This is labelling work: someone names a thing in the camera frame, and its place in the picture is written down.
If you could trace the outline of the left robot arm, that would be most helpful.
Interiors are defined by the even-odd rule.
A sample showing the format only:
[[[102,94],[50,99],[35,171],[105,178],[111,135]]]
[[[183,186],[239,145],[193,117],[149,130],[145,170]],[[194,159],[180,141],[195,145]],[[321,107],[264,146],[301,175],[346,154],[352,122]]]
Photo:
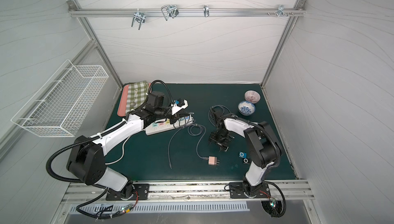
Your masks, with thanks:
[[[135,109],[126,113],[120,123],[91,137],[79,137],[74,144],[66,146],[52,154],[46,162],[46,171],[54,179],[69,183],[84,183],[88,186],[111,188],[121,191],[130,183],[130,179],[109,168],[105,163],[106,155],[118,144],[132,135],[145,130],[152,123],[167,119],[174,124],[180,118],[189,116],[185,110],[185,99],[173,99],[169,94],[169,104],[163,105],[165,95],[148,89],[145,100]],[[60,176],[52,169],[52,162],[60,154],[70,150],[66,164],[74,178]]]

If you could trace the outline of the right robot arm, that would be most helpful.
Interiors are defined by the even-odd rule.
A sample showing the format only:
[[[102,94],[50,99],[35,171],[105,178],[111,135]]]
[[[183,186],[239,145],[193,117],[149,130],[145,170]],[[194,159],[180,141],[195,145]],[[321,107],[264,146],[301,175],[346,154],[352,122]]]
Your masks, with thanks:
[[[249,170],[245,174],[246,186],[259,186],[269,170],[280,165],[282,146],[267,122],[255,123],[221,112],[214,112],[211,119],[216,130],[211,133],[208,141],[215,143],[221,150],[228,150],[231,132],[245,138],[251,159]]]

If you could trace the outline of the white colourful power strip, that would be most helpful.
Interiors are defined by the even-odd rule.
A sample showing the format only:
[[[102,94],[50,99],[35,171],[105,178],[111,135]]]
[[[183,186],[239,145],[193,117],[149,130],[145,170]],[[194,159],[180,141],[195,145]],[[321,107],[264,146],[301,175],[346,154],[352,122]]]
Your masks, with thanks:
[[[147,136],[149,136],[149,135],[170,131],[173,129],[179,129],[185,125],[191,125],[193,121],[194,118],[191,115],[180,118],[174,124],[171,124],[169,119],[160,120],[150,124],[145,129],[145,133]]]

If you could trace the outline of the pink charger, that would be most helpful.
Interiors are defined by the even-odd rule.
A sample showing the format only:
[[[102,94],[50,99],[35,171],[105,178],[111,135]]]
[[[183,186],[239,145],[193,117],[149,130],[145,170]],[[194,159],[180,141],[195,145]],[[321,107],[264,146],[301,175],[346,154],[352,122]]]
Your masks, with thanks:
[[[220,163],[220,161],[218,160],[217,157],[214,157],[214,156],[208,157],[208,164],[209,165],[217,166],[219,163]]]

